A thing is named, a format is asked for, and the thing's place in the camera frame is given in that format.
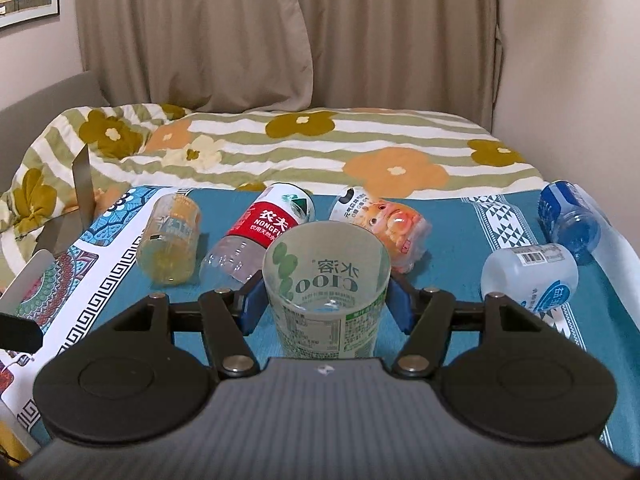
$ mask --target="black circular joint cover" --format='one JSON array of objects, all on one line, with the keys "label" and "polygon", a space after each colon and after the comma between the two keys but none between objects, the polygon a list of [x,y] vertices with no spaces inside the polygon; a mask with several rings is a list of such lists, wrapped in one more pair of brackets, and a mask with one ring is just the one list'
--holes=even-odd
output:
[{"label": "black circular joint cover", "polygon": [[609,371],[572,342],[517,335],[442,369],[442,395],[465,424],[522,444],[600,436],[616,402]]},{"label": "black circular joint cover", "polygon": [[82,444],[130,444],[165,434],[196,415],[209,371],[168,340],[106,332],[50,361],[33,385],[45,427]]}]

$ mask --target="blue bottle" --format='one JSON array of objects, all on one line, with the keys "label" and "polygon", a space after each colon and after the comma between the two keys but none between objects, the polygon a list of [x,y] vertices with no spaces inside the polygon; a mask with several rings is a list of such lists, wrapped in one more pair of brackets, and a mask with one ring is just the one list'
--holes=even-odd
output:
[{"label": "blue bottle", "polygon": [[600,225],[573,184],[558,180],[546,186],[540,193],[538,215],[551,243],[569,249],[578,265],[591,261]]}]

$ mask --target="brown curtain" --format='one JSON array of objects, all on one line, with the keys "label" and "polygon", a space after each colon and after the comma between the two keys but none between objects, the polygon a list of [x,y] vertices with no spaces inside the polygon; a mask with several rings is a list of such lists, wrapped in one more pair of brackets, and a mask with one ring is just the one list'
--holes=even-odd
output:
[{"label": "brown curtain", "polygon": [[497,0],[299,1],[312,106],[437,110],[490,129]]},{"label": "brown curtain", "polygon": [[312,61],[298,0],[76,0],[82,63],[112,105],[299,110]]}]

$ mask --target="silver bolt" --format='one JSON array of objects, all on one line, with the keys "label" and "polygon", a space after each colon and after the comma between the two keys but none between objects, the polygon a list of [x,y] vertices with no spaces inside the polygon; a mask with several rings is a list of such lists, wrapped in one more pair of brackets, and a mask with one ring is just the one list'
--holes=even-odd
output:
[{"label": "silver bolt", "polygon": [[429,360],[421,355],[405,355],[398,359],[398,365],[406,372],[423,372],[429,367]]},{"label": "silver bolt", "polygon": [[254,360],[246,355],[229,355],[222,360],[222,366],[229,372],[245,372],[254,365]]}]

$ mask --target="floral quilt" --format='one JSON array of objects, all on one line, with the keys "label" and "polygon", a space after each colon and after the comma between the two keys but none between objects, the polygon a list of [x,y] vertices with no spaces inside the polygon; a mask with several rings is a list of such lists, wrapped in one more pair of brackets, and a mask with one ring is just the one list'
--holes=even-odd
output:
[{"label": "floral quilt", "polygon": [[85,144],[97,215],[130,187],[144,185],[258,191],[291,182],[315,194],[364,186],[377,196],[418,200],[543,186],[519,153],[480,126],[443,113],[73,108],[31,145],[0,198],[0,287],[25,265],[44,222],[77,208],[71,163]]}]

